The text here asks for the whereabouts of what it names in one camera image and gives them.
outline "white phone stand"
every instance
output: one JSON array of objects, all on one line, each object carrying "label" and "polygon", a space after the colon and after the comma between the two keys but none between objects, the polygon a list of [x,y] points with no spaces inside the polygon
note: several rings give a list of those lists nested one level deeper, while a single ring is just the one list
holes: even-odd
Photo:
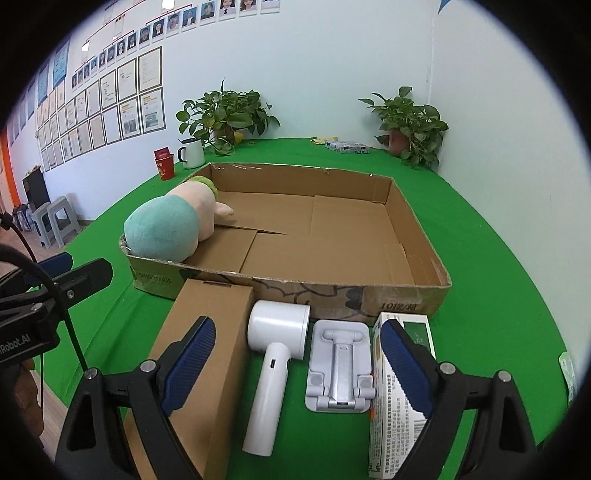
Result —
[{"label": "white phone stand", "polygon": [[327,413],[363,413],[375,397],[369,328],[364,323],[318,320],[306,386],[306,407]]}]

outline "brown cardboard box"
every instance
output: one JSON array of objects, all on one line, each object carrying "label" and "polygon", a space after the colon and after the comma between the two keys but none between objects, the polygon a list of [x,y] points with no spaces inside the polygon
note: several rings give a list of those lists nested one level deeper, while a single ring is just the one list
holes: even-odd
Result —
[{"label": "brown cardboard box", "polygon": [[309,304],[312,318],[372,325],[384,311],[434,313],[452,285],[389,178],[285,165],[211,164],[235,210],[182,264],[135,257],[135,286],[176,298],[187,278],[251,286],[255,298]]},{"label": "brown cardboard box", "polygon": [[[223,480],[230,456],[232,422],[249,358],[246,326],[252,288],[187,280],[150,351],[158,358],[201,315],[216,325],[216,343],[183,408],[170,421],[189,458],[204,480]],[[133,415],[125,419],[129,447],[143,480],[155,479]]]}]

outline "plastic stool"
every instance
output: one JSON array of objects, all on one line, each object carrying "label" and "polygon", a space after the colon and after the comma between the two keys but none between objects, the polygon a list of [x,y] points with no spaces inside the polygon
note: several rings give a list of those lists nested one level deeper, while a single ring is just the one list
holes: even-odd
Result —
[{"label": "plastic stool", "polygon": [[43,245],[45,248],[51,247],[51,241],[56,237],[53,233],[51,220],[44,219],[47,217],[47,207],[49,207],[49,203],[44,203],[37,210],[31,212],[31,218],[33,219],[35,231],[39,237],[41,245]]},{"label": "plastic stool", "polygon": [[[69,220],[67,224],[60,224],[60,219],[56,216],[56,213],[64,210],[66,213],[66,219]],[[82,227],[78,223],[76,212],[68,202],[66,197],[59,197],[55,202],[50,203],[47,206],[47,214],[51,223],[51,228],[56,237],[57,244],[63,247],[66,243],[64,242],[65,236],[73,231],[80,233]]]}]

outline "open cardboard tray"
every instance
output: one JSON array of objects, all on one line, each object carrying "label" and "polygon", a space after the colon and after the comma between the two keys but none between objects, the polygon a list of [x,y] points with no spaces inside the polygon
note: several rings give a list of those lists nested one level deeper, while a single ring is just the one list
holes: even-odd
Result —
[{"label": "open cardboard tray", "polygon": [[136,288],[175,299],[188,278],[309,304],[311,316],[372,325],[380,312],[430,315],[452,286],[404,196],[387,177],[270,164],[209,164],[235,215],[183,263],[135,257]]}]

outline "green stuffed toy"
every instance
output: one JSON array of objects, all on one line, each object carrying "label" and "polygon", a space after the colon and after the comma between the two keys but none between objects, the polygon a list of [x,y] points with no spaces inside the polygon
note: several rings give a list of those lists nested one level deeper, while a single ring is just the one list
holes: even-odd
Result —
[{"label": "green stuffed toy", "polygon": [[215,215],[234,214],[234,210],[216,198],[213,182],[197,176],[166,195],[147,201],[124,224],[131,254],[171,262],[190,257],[199,242],[213,234]]}]

